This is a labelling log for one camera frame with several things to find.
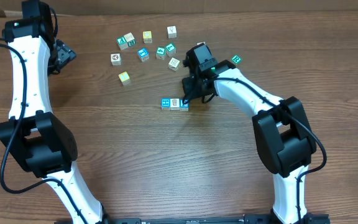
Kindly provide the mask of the blue letter P block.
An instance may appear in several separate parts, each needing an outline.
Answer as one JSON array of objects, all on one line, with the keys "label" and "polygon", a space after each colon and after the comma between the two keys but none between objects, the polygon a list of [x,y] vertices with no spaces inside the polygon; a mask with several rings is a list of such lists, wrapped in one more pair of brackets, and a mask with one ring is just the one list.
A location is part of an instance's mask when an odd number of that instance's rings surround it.
[{"label": "blue letter P block", "polygon": [[188,111],[189,110],[189,104],[184,104],[183,100],[180,99],[180,111]]}]

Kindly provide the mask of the blue arrows block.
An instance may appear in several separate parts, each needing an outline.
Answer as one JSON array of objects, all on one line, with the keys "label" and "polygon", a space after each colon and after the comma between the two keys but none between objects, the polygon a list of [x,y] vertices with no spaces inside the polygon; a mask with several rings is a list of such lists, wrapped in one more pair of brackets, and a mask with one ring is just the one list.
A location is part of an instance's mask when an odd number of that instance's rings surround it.
[{"label": "blue arrows block", "polygon": [[161,109],[162,110],[170,110],[170,99],[169,98],[161,99]]}]

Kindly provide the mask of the green letter R block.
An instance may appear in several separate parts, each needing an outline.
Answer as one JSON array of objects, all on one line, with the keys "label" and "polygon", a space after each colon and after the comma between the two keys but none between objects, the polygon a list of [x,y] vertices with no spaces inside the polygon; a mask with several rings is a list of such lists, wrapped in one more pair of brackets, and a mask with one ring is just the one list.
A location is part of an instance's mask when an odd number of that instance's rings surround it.
[{"label": "green letter R block", "polygon": [[232,58],[231,58],[231,60],[232,60],[232,62],[234,63],[234,64],[239,64],[241,61],[242,61],[242,59],[240,58],[240,56],[238,56],[238,55],[234,55]]}]

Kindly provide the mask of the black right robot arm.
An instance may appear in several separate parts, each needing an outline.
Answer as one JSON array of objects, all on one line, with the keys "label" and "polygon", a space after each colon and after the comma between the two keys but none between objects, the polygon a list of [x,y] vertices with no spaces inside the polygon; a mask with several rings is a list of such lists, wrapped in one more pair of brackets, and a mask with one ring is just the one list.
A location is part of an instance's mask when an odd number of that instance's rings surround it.
[{"label": "black right robot arm", "polygon": [[228,60],[218,62],[205,44],[187,51],[183,60],[183,102],[218,96],[235,104],[252,120],[257,153],[273,175],[273,213],[281,223],[306,223],[304,181],[316,138],[301,102],[271,95],[248,80]]}]

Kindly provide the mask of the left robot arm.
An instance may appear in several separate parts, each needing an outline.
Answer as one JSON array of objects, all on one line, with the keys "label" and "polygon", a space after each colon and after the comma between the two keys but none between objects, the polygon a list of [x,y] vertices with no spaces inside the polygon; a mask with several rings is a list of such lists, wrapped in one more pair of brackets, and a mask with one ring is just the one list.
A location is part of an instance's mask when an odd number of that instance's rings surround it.
[{"label": "left robot arm", "polygon": [[[20,194],[48,184],[68,210],[72,223],[108,223],[102,204],[80,174],[73,133],[53,114],[48,76],[60,73],[76,54],[57,39],[55,11],[41,1],[23,1],[23,18],[5,24],[2,37],[11,53],[12,105],[6,122],[0,123],[0,141],[6,151],[0,183],[6,192]],[[21,190],[4,180],[7,156],[39,181]]]}]

